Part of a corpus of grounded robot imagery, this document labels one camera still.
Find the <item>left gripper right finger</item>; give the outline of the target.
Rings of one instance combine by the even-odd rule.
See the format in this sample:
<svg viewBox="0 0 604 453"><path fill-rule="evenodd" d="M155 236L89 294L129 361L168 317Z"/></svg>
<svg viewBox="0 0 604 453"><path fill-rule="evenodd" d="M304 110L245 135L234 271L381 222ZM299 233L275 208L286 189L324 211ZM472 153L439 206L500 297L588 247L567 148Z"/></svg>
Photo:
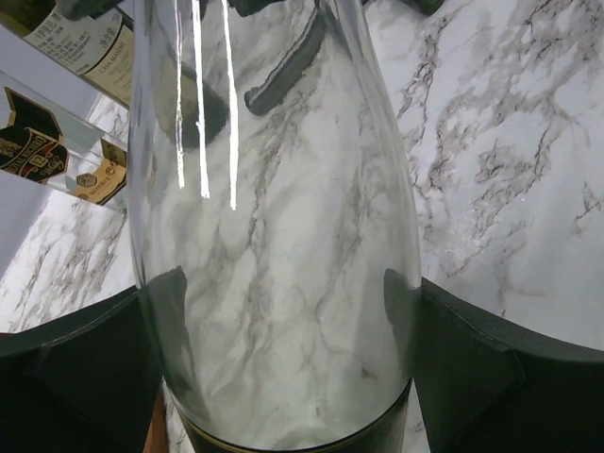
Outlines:
<svg viewBox="0 0 604 453"><path fill-rule="evenodd" d="M603 353L521 327L393 269L384 304L433 452L600 452Z"/></svg>

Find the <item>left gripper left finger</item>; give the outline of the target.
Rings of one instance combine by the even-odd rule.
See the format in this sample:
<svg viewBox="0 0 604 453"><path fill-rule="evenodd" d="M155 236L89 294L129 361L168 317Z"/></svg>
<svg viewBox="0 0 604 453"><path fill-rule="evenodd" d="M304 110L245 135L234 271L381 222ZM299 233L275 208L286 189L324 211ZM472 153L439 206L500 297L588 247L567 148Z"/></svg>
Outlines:
<svg viewBox="0 0 604 453"><path fill-rule="evenodd" d="M143 452L165 355L152 302L170 312L180 268L1 336L4 452Z"/></svg>

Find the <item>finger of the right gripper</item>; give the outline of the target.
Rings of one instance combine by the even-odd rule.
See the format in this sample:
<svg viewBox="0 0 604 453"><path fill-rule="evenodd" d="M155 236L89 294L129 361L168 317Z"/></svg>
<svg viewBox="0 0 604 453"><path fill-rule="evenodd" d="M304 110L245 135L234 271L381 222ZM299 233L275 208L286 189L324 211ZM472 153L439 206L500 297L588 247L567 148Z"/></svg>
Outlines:
<svg viewBox="0 0 604 453"><path fill-rule="evenodd" d="M256 115L266 115L278 106L294 87L320 50L326 34L324 20L315 8L300 36L283 59L269 73L264 82L244 94L248 110Z"/></svg>

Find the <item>clear glass wine bottle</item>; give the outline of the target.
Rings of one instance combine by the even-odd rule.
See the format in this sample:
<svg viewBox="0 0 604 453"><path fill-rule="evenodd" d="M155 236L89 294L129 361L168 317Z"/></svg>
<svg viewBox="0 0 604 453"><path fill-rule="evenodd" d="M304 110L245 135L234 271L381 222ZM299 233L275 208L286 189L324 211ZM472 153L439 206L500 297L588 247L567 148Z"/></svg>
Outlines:
<svg viewBox="0 0 604 453"><path fill-rule="evenodd" d="M326 34L283 101L261 85L317 8ZM391 102L358 1L138 1L128 216L166 387L197 452L398 452L410 367L386 270L420 287Z"/></svg>

